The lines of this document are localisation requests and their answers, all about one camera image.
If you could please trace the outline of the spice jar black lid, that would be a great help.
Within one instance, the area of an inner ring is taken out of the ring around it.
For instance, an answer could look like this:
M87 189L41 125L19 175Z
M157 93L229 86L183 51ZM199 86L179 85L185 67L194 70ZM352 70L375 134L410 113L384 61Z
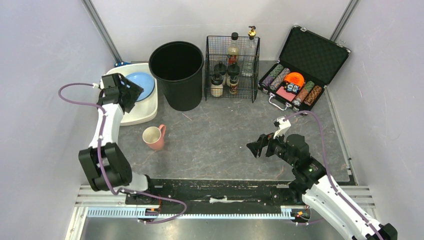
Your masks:
M223 61L219 61L214 65L213 73L214 75L220 74L222 77L224 77L227 74L227 65Z
M223 95L223 76L219 73L214 74L211 78L210 91L213 97L221 97Z
M229 78L235 78L240 74L240 66L237 62L232 63L227 67L227 75Z

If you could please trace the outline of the blue plate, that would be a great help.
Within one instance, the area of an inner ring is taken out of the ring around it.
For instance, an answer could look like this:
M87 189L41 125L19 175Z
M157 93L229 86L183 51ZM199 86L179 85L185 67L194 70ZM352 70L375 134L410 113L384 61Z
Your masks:
M139 95L136 102L140 102L148 98L155 89L155 80L148 73L134 72L127 75L126 78L143 89L143 92Z

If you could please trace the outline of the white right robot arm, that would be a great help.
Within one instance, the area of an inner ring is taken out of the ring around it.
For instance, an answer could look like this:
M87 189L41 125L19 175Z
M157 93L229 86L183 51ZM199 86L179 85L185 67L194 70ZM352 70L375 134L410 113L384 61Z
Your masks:
M246 146L256 158L266 148L266 157L276 156L288 163L295 176L288 185L294 198L317 211L345 240L398 239L398 231L392 224L381 224L360 208L311 156L304 136L261 134Z

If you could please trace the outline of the small dark spice jar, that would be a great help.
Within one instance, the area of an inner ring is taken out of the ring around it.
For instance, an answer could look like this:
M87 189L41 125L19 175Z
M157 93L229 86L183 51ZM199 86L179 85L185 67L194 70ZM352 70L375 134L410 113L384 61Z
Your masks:
M234 75L229 77L229 86L230 86L229 92L232 95L235 95L237 93L238 84L239 84L239 80L237 76Z

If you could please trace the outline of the pink handled cream mug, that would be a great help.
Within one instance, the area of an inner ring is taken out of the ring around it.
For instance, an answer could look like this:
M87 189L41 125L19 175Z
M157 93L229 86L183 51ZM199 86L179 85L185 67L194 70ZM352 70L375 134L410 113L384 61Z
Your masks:
M167 127L164 124L161 124L159 127L150 126L143 131L142 140L149 148L159 151L165 145L166 129Z

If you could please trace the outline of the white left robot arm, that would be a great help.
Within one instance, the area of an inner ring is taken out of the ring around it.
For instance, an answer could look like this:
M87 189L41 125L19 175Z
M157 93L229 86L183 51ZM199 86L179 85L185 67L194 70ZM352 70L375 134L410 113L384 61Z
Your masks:
M149 188L147 175L133 173L130 163L118 145L124 114L135 106L144 91L120 73L103 75L102 96L94 106L98 121L88 148L80 150L78 159L91 189L118 192L127 188L140 192Z

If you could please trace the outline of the clear bottle gold pump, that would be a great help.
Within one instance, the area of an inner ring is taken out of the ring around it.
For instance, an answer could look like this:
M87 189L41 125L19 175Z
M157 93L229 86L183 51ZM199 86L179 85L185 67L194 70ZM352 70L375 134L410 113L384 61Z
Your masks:
M254 25L249 26L250 31L248 32L248 39L244 45L243 52L243 66L242 66L242 76L252 77L254 73L254 62L256 56L256 27Z

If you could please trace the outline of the sauce bottle red label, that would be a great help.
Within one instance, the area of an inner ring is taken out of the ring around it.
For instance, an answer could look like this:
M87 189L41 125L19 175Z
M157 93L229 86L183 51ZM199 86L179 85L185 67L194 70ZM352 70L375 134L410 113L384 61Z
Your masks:
M226 49L228 66L236 63L240 55L240 47L238 44L239 34L237 32L233 32L230 37L230 43Z

